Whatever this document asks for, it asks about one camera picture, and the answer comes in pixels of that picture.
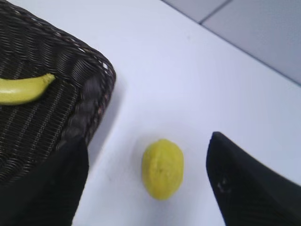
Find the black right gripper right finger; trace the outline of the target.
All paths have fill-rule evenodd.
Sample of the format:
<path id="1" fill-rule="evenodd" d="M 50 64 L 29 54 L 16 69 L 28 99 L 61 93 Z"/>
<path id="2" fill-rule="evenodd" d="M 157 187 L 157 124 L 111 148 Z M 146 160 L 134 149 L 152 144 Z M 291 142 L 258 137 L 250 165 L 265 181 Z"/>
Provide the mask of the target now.
<path id="1" fill-rule="evenodd" d="M 301 187 L 272 171 L 220 132 L 206 156 L 208 179 L 227 226 L 299 226 Z"/>

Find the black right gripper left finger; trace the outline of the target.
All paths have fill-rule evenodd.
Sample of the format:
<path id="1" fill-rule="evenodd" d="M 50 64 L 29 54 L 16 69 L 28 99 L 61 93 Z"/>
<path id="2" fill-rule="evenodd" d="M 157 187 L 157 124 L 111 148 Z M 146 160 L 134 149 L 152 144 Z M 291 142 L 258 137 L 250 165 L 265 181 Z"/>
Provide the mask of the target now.
<path id="1" fill-rule="evenodd" d="M 87 145 L 76 136 L 36 169 L 0 190 L 0 224 L 72 225 L 88 171 Z"/>

